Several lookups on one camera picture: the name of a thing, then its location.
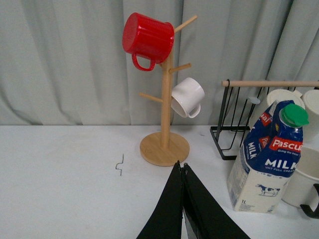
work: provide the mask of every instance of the wooden mug stand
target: wooden mug stand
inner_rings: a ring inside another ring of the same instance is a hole
[[[193,16],[182,25],[174,29],[177,33],[184,27],[197,19]],[[146,136],[140,144],[142,157],[149,163],[157,166],[173,166],[177,161],[183,162],[189,154],[189,144],[182,136],[170,132],[170,104],[172,90],[172,74],[174,72],[191,67],[185,64],[173,67],[173,48],[168,58],[161,64],[162,67],[162,94],[161,99],[144,93],[139,93],[141,97],[161,103],[160,132]]]

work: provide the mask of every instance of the green bottle cap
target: green bottle cap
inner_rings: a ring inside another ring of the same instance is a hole
[[[309,124],[307,111],[295,104],[289,104],[281,111],[283,121],[291,127]]]

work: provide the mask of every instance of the black handle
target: black handle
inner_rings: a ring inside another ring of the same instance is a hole
[[[318,196],[319,196],[319,184],[314,184],[315,189],[317,190]],[[319,204],[317,208],[313,211],[309,205],[301,204],[300,205],[303,212],[310,218],[319,219]]]
[[[314,90],[319,90],[319,87],[314,87]]]

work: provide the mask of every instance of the white table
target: white table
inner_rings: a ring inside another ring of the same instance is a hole
[[[281,202],[273,215],[232,210],[210,126],[172,126],[190,144],[187,162],[252,239],[318,238],[319,220]],[[143,137],[160,126],[0,126],[1,239],[136,238],[172,167],[147,163]],[[116,164],[122,161],[116,170]],[[182,238],[187,238],[183,226]]]

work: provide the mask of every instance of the cow illustration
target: cow illustration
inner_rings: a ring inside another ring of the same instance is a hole
[[[256,187],[259,187],[261,189],[261,193],[259,194],[260,196],[275,197],[280,191],[280,188],[269,188],[261,184],[257,184]]]

